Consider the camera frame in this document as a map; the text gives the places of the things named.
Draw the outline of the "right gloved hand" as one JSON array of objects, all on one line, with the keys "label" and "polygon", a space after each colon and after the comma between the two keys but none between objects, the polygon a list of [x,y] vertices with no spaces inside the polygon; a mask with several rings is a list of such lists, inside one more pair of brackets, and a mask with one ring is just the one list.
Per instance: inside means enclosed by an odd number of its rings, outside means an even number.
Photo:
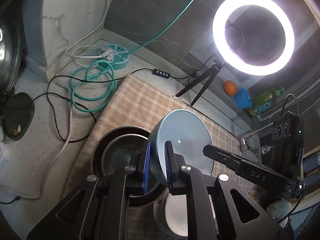
[{"label": "right gloved hand", "polygon": [[280,221],[291,211],[292,205],[288,200],[277,197],[258,185],[253,186],[248,195],[276,221]]}]

